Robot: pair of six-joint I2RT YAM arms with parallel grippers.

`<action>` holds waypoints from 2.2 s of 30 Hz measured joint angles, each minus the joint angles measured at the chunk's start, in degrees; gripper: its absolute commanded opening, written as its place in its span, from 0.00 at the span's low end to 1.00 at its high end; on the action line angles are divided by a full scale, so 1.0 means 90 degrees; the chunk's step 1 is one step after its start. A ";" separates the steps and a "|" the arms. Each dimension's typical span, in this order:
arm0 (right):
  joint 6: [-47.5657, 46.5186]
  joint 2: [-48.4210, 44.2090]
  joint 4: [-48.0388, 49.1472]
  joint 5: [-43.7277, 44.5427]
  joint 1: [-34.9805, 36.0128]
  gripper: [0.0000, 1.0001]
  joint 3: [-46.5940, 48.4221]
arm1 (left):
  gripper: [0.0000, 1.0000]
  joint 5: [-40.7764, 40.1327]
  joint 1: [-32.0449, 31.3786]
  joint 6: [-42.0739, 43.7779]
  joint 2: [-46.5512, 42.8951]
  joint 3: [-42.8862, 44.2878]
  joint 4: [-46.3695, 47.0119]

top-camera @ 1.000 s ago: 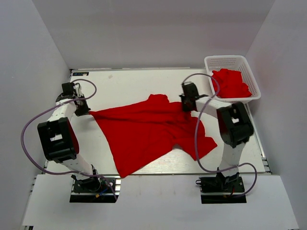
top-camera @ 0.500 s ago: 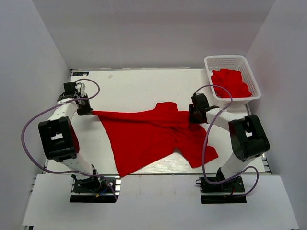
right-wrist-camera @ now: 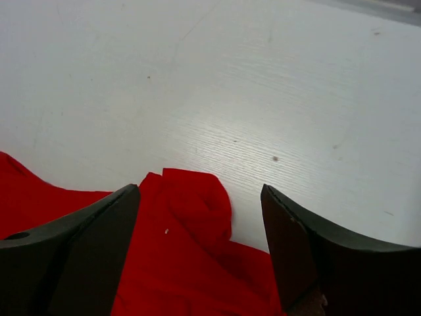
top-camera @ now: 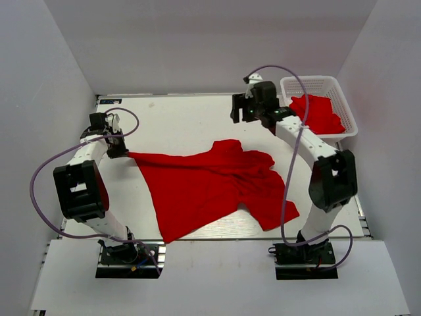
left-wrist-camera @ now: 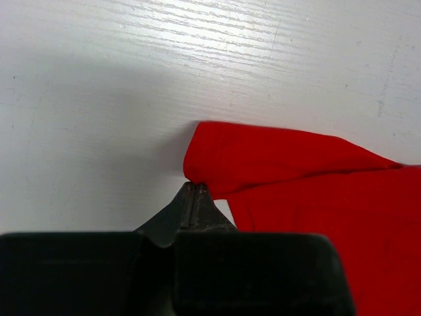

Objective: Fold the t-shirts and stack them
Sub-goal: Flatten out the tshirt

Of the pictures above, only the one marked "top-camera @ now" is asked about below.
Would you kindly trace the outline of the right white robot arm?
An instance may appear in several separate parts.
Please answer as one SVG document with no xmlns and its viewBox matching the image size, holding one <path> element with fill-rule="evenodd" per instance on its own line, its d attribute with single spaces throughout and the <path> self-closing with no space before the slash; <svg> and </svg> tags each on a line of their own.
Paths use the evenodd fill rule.
<svg viewBox="0 0 421 316">
<path fill-rule="evenodd" d="M 289 144 L 293 156 L 301 156 L 312 171 L 309 215 L 296 242 L 274 246 L 277 261 L 280 265 L 317 265 L 328 249 L 328 236 L 335 218 L 357 193 L 355 156 L 349 150 L 340 151 L 327 144 L 306 127 L 290 107 L 280 106 L 273 82 L 264 81 L 258 74 L 244 81 L 246 92 L 232 97 L 233 122 L 259 120 Z"/>
</svg>

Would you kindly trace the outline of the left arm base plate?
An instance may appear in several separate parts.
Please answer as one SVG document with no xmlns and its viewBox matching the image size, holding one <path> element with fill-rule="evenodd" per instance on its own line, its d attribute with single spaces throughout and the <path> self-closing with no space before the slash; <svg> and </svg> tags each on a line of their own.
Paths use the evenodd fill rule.
<svg viewBox="0 0 421 316">
<path fill-rule="evenodd" d="M 166 245 L 162 242 L 139 244 L 101 245 L 95 278 L 158 279 L 164 268 Z"/>
</svg>

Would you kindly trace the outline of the red t shirt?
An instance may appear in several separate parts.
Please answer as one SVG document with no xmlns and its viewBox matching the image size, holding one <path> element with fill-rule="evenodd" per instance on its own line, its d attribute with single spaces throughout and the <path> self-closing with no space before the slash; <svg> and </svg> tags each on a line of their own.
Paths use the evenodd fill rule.
<svg viewBox="0 0 421 316">
<path fill-rule="evenodd" d="M 215 141 L 208 151 L 190 156 L 128 156 L 146 181 L 166 243 L 236 212 L 240 204 L 264 231 L 299 217 L 292 201 L 282 206 L 285 184 L 273 169 L 273 158 L 245 151 L 239 140 Z"/>
</svg>

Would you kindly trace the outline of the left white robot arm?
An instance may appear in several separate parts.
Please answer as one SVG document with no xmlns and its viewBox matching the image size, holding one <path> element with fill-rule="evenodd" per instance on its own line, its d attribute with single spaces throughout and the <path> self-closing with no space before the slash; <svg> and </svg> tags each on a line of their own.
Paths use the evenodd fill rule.
<svg viewBox="0 0 421 316">
<path fill-rule="evenodd" d="M 134 262 L 139 246 L 133 234 L 110 210 L 105 183 L 99 172 L 104 156 L 116 159 L 128 156 L 117 114 L 94 113 L 90 126 L 80 136 L 81 148 L 66 165 L 53 171 L 61 211 L 66 219 L 90 227 L 101 235 L 105 254 L 123 263 Z"/>
</svg>

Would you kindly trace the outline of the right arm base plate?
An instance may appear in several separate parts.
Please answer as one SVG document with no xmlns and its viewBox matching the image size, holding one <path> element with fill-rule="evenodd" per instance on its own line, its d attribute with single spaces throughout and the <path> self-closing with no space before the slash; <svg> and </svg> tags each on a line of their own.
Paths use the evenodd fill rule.
<svg viewBox="0 0 421 316">
<path fill-rule="evenodd" d="M 321 246 L 289 247 L 273 244 L 268 252 L 274 256 L 277 280 L 338 279 L 334 249 L 330 242 Z"/>
</svg>

